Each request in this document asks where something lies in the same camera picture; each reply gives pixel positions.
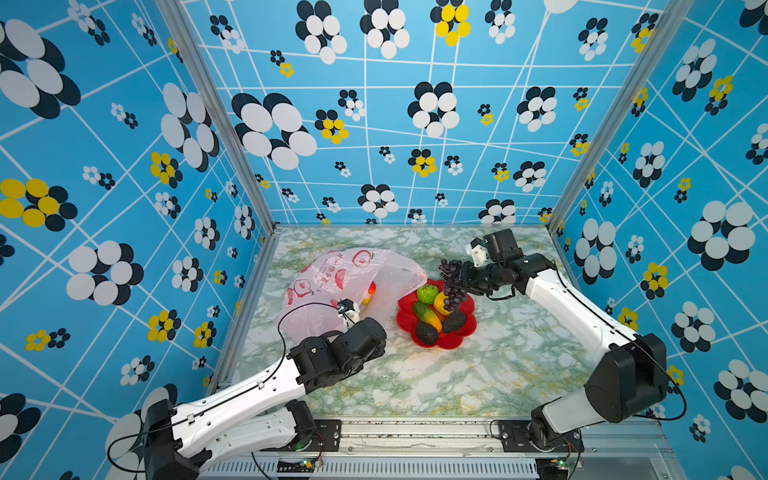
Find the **dark purple grape bunch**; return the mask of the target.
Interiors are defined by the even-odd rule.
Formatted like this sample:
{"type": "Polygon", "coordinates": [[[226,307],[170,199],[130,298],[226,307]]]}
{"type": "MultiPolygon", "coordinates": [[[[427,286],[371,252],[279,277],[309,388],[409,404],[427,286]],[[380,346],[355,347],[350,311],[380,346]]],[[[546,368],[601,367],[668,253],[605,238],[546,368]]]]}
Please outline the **dark purple grape bunch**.
{"type": "Polygon", "coordinates": [[[467,292],[461,281],[462,264],[460,260],[442,259],[438,267],[444,285],[443,306],[448,312],[459,309],[467,299],[467,292]]]}

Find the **pink translucent plastic bag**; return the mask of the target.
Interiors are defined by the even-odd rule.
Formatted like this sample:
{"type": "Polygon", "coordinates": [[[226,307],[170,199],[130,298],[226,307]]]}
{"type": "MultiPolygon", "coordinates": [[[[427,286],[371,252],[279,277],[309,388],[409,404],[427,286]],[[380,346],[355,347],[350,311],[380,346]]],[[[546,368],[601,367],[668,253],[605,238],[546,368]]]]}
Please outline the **pink translucent plastic bag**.
{"type": "Polygon", "coordinates": [[[412,259],[393,250],[355,247],[319,256],[293,280],[276,317],[281,333],[295,342],[328,331],[346,331],[337,303],[358,304],[360,320],[371,317],[387,325],[398,301],[427,283],[426,272],[412,259]],[[369,285],[376,293],[368,306],[362,301],[369,285]]]}

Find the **dark avocado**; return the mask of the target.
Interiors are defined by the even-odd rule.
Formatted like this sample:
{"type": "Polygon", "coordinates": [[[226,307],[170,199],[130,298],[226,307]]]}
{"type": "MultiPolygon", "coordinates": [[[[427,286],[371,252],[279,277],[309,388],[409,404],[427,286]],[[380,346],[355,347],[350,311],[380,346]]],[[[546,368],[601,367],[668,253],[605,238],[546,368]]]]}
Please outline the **dark avocado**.
{"type": "Polygon", "coordinates": [[[442,321],[443,333],[454,333],[462,330],[467,323],[466,314],[460,310],[456,310],[447,315],[442,321]]]}
{"type": "Polygon", "coordinates": [[[414,328],[415,338],[420,344],[433,346],[439,340],[439,331],[431,324],[419,322],[414,328]]]}

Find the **red flower-shaped plate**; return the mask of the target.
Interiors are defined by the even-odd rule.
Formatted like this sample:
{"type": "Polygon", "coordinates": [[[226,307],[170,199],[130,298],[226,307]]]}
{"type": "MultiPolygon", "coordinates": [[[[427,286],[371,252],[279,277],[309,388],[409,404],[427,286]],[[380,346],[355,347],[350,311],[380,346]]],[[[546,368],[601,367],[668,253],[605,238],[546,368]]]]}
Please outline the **red flower-shaped plate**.
{"type": "Polygon", "coordinates": [[[466,297],[457,309],[449,311],[446,301],[444,282],[428,279],[398,301],[397,325],[421,348],[457,349],[477,329],[475,302],[466,297]]]}

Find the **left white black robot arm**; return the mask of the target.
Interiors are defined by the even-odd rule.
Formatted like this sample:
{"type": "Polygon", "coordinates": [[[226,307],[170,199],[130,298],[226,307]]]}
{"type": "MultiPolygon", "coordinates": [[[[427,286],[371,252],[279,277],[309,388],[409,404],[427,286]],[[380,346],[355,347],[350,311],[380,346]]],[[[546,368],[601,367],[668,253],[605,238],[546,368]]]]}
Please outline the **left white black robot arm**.
{"type": "Polygon", "coordinates": [[[195,479],[229,457],[279,448],[310,436],[302,397],[357,373],[385,352],[387,333],[373,318],[345,332],[307,337],[264,371],[203,399],[150,404],[143,420],[144,475],[195,479]]]}

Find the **yellow lemon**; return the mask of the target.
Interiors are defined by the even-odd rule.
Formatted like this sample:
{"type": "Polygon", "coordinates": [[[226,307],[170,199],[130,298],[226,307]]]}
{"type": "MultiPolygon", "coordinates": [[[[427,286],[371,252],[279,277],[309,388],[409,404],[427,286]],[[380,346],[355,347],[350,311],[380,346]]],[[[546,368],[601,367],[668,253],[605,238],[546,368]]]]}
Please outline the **yellow lemon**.
{"type": "Polygon", "coordinates": [[[444,292],[440,292],[433,301],[434,310],[440,315],[447,317],[452,313],[452,310],[446,306],[447,296],[444,292]]]}

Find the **green fruit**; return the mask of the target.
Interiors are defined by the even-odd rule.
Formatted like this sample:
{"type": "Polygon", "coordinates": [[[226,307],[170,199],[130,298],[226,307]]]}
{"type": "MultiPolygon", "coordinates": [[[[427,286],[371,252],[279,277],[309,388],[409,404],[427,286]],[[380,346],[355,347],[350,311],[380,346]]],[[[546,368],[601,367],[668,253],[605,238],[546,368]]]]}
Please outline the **green fruit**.
{"type": "Polygon", "coordinates": [[[416,293],[419,302],[425,305],[433,305],[440,294],[440,290],[436,285],[426,284],[420,287],[416,293]]]}

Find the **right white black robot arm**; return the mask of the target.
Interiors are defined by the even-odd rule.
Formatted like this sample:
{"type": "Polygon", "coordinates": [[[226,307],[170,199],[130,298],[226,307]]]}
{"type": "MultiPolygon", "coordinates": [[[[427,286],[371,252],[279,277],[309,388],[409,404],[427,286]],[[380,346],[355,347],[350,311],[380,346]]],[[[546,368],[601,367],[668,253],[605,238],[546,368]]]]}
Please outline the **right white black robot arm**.
{"type": "Polygon", "coordinates": [[[464,262],[460,287],[490,295],[509,286],[544,307],[584,347],[594,369],[586,383],[531,412],[530,441],[549,450],[565,435],[603,422],[620,423],[664,400],[670,377],[666,345],[614,320],[574,290],[540,254],[476,266],[464,262]]]}

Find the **red yellow mango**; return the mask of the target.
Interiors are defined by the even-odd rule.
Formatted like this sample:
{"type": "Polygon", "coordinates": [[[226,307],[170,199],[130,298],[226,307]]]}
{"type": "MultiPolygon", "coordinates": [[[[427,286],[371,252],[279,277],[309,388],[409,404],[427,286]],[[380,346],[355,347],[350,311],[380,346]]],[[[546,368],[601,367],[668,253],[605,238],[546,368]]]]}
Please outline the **red yellow mango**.
{"type": "Polygon", "coordinates": [[[365,296],[365,298],[362,301],[362,305],[363,306],[368,306],[370,304],[371,300],[373,299],[373,297],[374,297],[374,295],[376,293],[376,290],[377,290],[376,283],[372,282],[369,285],[367,293],[366,293],[366,296],[365,296]]]}

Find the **dark avocado front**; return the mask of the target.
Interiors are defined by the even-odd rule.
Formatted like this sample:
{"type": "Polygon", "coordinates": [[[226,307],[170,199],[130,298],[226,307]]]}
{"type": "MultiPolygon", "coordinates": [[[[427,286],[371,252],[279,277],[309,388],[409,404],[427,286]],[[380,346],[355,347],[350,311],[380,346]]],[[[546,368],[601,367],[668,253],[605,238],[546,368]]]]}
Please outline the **dark avocado front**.
{"type": "Polygon", "coordinates": [[[414,328],[415,338],[420,344],[433,346],[439,340],[439,331],[431,324],[419,322],[414,328]]]}

